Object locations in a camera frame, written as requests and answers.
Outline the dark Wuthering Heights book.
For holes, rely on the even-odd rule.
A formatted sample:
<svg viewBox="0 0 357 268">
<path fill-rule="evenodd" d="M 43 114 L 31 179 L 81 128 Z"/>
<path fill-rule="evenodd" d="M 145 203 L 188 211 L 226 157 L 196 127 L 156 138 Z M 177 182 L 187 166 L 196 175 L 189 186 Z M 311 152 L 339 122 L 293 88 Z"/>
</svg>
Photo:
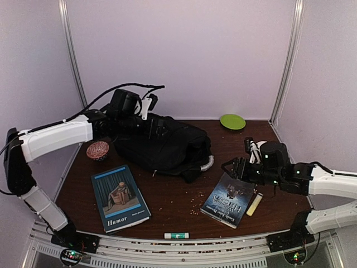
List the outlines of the dark Wuthering Heights book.
<svg viewBox="0 0 357 268">
<path fill-rule="evenodd" d="M 236 229 L 254 193 L 254 185 L 224 173 L 200 211 Z"/>
</svg>

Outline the black student backpack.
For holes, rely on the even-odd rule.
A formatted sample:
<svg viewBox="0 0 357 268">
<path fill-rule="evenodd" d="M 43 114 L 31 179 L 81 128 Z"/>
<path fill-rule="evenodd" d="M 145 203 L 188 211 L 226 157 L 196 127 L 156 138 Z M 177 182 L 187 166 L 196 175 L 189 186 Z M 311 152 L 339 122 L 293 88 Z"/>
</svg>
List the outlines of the black student backpack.
<svg viewBox="0 0 357 268">
<path fill-rule="evenodd" d="M 192 183 L 214 164 L 206 131 L 170 116 L 149 113 L 135 130 L 113 141 L 117 154 L 158 174 L 180 176 Z"/>
</svg>

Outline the blue Humor book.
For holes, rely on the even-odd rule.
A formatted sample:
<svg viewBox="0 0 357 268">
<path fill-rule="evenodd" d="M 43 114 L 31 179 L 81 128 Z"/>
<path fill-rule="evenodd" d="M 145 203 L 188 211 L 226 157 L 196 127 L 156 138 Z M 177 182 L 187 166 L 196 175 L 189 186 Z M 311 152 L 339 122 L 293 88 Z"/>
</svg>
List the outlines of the blue Humor book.
<svg viewBox="0 0 357 268">
<path fill-rule="evenodd" d="M 105 233 L 150 219 L 151 212 L 128 165 L 93 175 L 91 182 Z"/>
</svg>

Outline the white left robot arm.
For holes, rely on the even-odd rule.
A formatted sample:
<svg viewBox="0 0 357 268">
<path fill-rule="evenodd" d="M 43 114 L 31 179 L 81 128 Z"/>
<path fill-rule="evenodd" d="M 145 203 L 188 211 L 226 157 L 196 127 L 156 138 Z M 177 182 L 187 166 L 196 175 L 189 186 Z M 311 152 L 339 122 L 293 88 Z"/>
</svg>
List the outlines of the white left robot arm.
<svg viewBox="0 0 357 268">
<path fill-rule="evenodd" d="M 113 92 L 111 101 L 102 109 L 94 109 L 89 103 L 62 121 L 22 131 L 10 129 L 1 150 L 7 184 L 3 194 L 24 201 L 58 233 L 59 240 L 68 248 L 80 243 L 80 235 L 65 212 L 42 189 L 32 168 L 36 162 L 49 163 L 63 151 L 81 143 L 143 128 L 155 100 L 119 88 L 114 88 Z"/>
</svg>

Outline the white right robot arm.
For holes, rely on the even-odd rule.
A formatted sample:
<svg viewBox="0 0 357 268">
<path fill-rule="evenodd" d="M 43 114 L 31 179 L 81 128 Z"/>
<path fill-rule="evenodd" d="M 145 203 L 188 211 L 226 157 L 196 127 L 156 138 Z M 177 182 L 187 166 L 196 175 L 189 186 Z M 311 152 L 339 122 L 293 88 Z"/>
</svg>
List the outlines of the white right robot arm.
<svg viewBox="0 0 357 268">
<path fill-rule="evenodd" d="M 356 224 L 356 173 L 329 169 L 318 161 L 291 163 L 284 143 L 245 140 L 248 158 L 236 157 L 221 165 L 233 179 L 255 185 L 272 185 L 281 191 L 350 198 L 351 202 L 324 210 L 296 214 L 286 242 L 298 246 L 307 238 L 330 229 Z"/>
</svg>

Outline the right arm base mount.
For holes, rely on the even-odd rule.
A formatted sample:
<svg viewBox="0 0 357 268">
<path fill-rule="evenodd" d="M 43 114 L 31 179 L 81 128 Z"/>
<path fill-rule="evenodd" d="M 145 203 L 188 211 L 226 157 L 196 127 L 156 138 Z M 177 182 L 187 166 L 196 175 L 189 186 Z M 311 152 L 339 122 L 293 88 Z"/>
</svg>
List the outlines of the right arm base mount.
<svg viewBox="0 0 357 268">
<path fill-rule="evenodd" d="M 313 234 L 302 229 L 270 234 L 266 237 L 270 252 L 286 251 L 315 241 Z"/>
</svg>

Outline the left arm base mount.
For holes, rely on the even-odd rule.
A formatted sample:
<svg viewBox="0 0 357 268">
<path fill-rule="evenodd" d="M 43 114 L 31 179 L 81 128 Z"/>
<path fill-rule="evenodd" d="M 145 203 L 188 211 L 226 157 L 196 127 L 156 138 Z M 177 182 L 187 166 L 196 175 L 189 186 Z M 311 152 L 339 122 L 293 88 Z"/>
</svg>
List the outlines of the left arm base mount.
<svg viewBox="0 0 357 268">
<path fill-rule="evenodd" d="M 99 236 L 80 232 L 69 238 L 60 237 L 59 234 L 53 234 L 51 237 L 51 243 L 55 245 L 85 253 L 96 253 L 99 242 Z"/>
</svg>

